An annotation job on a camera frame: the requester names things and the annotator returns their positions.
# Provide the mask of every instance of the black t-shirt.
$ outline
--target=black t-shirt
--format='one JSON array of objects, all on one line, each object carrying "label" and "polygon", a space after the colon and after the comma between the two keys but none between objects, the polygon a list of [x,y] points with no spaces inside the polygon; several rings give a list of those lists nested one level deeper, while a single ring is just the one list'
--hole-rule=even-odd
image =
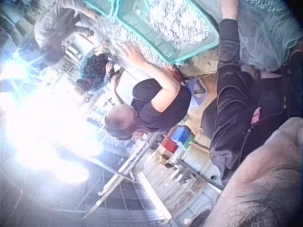
[{"label": "black t-shirt", "polygon": [[152,131],[167,130],[177,125],[187,114],[191,93],[187,87],[181,85],[175,100],[164,112],[158,112],[151,104],[151,100],[162,89],[155,79],[146,79],[133,88],[134,99],[131,103],[144,125]]}]

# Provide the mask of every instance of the patterned shirt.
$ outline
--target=patterned shirt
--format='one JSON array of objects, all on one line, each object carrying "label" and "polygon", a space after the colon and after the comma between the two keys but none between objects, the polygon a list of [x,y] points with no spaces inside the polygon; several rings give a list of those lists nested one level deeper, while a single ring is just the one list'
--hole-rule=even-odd
[{"label": "patterned shirt", "polygon": [[95,50],[91,50],[80,62],[78,79],[91,79],[90,93],[95,93],[103,88],[113,77],[114,68],[106,73],[106,64],[109,62],[106,54],[97,56]]}]

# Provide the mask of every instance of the mesh netting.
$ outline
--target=mesh netting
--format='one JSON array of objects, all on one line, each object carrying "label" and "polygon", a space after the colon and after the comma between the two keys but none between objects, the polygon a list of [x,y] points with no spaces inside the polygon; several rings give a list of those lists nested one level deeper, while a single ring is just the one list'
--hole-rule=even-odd
[{"label": "mesh netting", "polygon": [[[222,20],[220,0],[196,0],[217,22]],[[240,57],[259,69],[275,71],[303,36],[302,29],[281,0],[242,0],[238,24]]]}]

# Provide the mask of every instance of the teal tray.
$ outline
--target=teal tray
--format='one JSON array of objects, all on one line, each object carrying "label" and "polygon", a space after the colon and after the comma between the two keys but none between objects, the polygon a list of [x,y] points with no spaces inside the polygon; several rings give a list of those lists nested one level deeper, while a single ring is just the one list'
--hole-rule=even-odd
[{"label": "teal tray", "polygon": [[106,17],[113,15],[116,0],[83,0],[86,5]]},{"label": "teal tray", "polygon": [[159,56],[169,64],[178,63],[187,58],[190,58],[198,53],[211,49],[219,44],[219,34],[215,29],[215,24],[211,22],[208,16],[203,13],[201,7],[194,0],[186,0],[194,10],[201,16],[205,23],[210,27],[212,34],[209,35],[203,42],[187,47],[183,50],[177,50],[172,43],[158,38],[157,33],[145,23],[134,12],[134,4],[140,0],[117,0],[116,3],[116,18],[125,25],[129,30],[135,32],[142,38]]}]

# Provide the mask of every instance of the blue plastic container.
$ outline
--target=blue plastic container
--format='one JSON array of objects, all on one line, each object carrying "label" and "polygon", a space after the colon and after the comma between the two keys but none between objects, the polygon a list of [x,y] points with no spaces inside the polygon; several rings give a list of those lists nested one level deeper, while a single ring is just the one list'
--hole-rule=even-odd
[{"label": "blue plastic container", "polygon": [[203,13],[195,0],[186,0],[186,2],[197,11],[200,17],[210,27],[212,33],[201,43],[181,50],[176,49],[172,43],[158,38],[157,32],[136,14],[135,5],[138,5],[138,1],[141,3],[139,5],[143,7],[142,0],[117,0],[116,18],[129,30],[140,36],[144,42],[169,64],[178,63],[219,44],[219,34],[215,29],[215,25],[212,24],[211,20]]},{"label": "blue plastic container", "polygon": [[178,146],[183,146],[190,136],[190,129],[184,125],[179,126],[174,134],[171,136],[171,140]]}]

